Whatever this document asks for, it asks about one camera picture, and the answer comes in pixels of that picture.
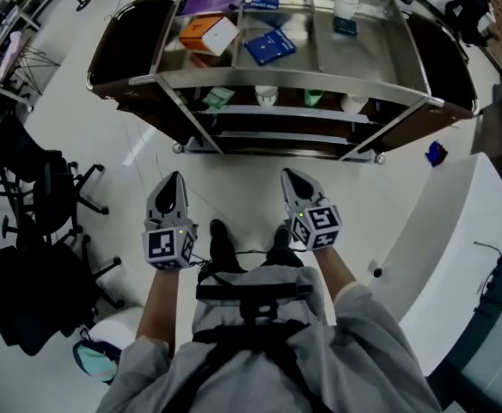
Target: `person's leg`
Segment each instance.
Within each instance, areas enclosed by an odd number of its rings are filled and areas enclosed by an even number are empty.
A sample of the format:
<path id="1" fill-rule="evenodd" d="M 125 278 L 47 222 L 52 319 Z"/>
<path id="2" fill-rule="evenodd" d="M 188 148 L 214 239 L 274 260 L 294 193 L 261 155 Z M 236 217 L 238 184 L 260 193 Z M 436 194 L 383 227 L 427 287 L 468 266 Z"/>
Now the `person's leg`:
<path id="1" fill-rule="evenodd" d="M 303 262 L 289 247 L 291 232 L 286 225 L 281 225 L 274 235 L 274 245 L 266 254 L 266 261 L 261 266 L 281 265 L 301 268 Z"/>
<path id="2" fill-rule="evenodd" d="M 211 222 L 209 231 L 211 233 L 211 247 L 209 249 L 211 262 L 199 271 L 198 282 L 208 277 L 211 272 L 231 272 L 234 274 L 246 272 L 237 261 L 234 244 L 228 237 L 226 225 L 215 219 Z"/>

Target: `white cup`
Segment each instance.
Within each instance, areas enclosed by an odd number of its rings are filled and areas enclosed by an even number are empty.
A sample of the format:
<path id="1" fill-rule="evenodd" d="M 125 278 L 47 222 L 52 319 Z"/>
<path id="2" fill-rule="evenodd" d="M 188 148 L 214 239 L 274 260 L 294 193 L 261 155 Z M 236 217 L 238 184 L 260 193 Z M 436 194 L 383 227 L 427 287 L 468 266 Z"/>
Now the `white cup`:
<path id="1" fill-rule="evenodd" d="M 369 100 L 370 98 L 366 96 L 343 95 L 340 100 L 340 107 L 345 113 L 359 114 Z"/>
<path id="2" fill-rule="evenodd" d="M 271 107 L 278 99 L 276 86 L 254 86 L 254 96 L 262 107 Z"/>
<path id="3" fill-rule="evenodd" d="M 350 20 L 358 9 L 359 3 L 359 0 L 335 0 L 334 14 L 336 17 Z"/>

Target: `tiled floor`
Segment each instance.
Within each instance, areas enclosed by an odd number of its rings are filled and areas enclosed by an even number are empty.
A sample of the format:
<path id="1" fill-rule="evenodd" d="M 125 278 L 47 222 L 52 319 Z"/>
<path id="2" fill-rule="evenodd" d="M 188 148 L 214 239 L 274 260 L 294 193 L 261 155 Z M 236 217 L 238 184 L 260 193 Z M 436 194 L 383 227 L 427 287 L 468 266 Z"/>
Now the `tiled floor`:
<path id="1" fill-rule="evenodd" d="M 79 216 L 93 238 L 98 262 L 114 255 L 122 258 L 123 266 L 102 283 L 127 300 L 143 304 L 149 290 L 153 268 L 144 261 L 142 250 L 144 204 L 153 187 L 171 171 L 179 170 L 186 180 L 190 216 L 200 225 L 194 252 L 203 257 L 208 257 L 208 225 L 214 218 L 227 222 L 239 249 L 266 249 L 285 218 L 281 169 L 293 167 L 314 175 L 340 210 L 343 232 L 338 251 L 353 273 L 368 281 L 368 265 L 372 260 L 382 262 L 388 254 L 425 184 L 430 166 L 423 153 L 430 142 L 439 139 L 450 160 L 470 150 L 472 120 L 390 152 L 381 167 L 282 157 L 175 155 L 171 139 L 136 116 L 116 111 L 115 102 L 103 101 L 85 87 L 86 71 L 108 15 L 130 1 L 92 0 L 77 13 L 74 0 L 58 0 L 48 11 L 35 45 L 63 63 L 27 123 L 40 145 L 60 149 L 66 158 L 79 162 L 81 171 L 92 163 L 106 166 L 103 176 L 92 179 L 84 193 L 108 205 L 110 215 L 80 206 Z M 469 69 L 486 105 L 499 76 L 480 51 L 469 51 Z M 1 202 L 0 207 L 1 222 L 5 212 Z M 241 263 L 252 268 L 262 258 L 242 256 Z M 303 259 L 315 266 L 312 255 Z M 195 268 L 181 274 L 178 343 L 190 338 L 196 276 Z"/>

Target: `orange box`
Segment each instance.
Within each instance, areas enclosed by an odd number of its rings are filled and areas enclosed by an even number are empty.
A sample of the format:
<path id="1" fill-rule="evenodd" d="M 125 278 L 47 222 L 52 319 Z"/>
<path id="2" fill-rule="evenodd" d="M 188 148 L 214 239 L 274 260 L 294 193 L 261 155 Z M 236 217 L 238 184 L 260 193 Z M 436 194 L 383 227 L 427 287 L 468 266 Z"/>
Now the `orange box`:
<path id="1" fill-rule="evenodd" d="M 210 15 L 192 21 L 179 34 L 179 41 L 190 51 L 218 57 L 237 34 L 238 28 L 228 18 Z"/>

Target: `black chair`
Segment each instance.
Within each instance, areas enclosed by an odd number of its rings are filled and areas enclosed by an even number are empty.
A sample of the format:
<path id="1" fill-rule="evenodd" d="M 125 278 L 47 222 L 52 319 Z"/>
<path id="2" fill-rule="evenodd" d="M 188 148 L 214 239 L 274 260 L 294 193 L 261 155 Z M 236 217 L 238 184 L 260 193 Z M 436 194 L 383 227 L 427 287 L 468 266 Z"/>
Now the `black chair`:
<path id="1" fill-rule="evenodd" d="M 107 207 L 99 207 L 81 196 L 81 189 L 95 170 L 104 166 L 95 164 L 83 176 L 74 176 L 71 169 L 77 163 L 67 163 L 60 151 L 46 151 L 39 147 L 26 132 L 21 122 L 9 117 L 0 122 L 0 176 L 15 213 L 20 231 L 20 216 L 33 212 L 41 236 L 50 243 L 50 235 L 59 230 L 70 218 L 73 229 L 77 226 L 77 203 L 100 214 L 109 214 Z M 6 171 L 12 172 L 18 188 L 12 188 Z M 33 183 L 30 191 L 22 192 L 19 181 Z M 23 197 L 33 194 L 33 204 L 24 204 Z"/>
<path id="2" fill-rule="evenodd" d="M 457 39 L 461 38 L 468 45 L 487 45 L 478 23 L 490 10 L 489 3 L 490 0 L 453 0 L 446 4 L 446 21 Z"/>
<path id="3" fill-rule="evenodd" d="M 0 333 L 8 346 L 19 345 L 34 356 L 58 331 L 70 336 L 82 324 L 92 328 L 100 297 L 116 309 L 125 305 L 111 299 L 96 283 L 121 260 L 115 257 L 112 264 L 93 274 L 87 250 L 90 237 L 82 240 L 83 259 L 64 243 L 76 235 L 70 231 L 53 246 L 42 237 L 27 244 L 24 236 L 23 241 L 16 241 L 18 248 L 0 250 Z"/>

